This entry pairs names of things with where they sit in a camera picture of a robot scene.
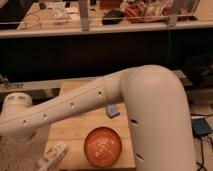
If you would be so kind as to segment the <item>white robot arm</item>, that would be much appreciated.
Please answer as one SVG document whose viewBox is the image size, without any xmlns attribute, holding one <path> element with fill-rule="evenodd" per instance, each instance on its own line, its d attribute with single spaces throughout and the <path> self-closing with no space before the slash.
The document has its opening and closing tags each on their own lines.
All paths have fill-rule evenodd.
<svg viewBox="0 0 213 171">
<path fill-rule="evenodd" d="M 25 93 L 11 93 L 0 114 L 0 135 L 30 136 L 46 124 L 120 102 L 127 109 L 137 171 L 196 171 L 184 87 L 158 65 L 98 77 L 39 105 Z"/>
</svg>

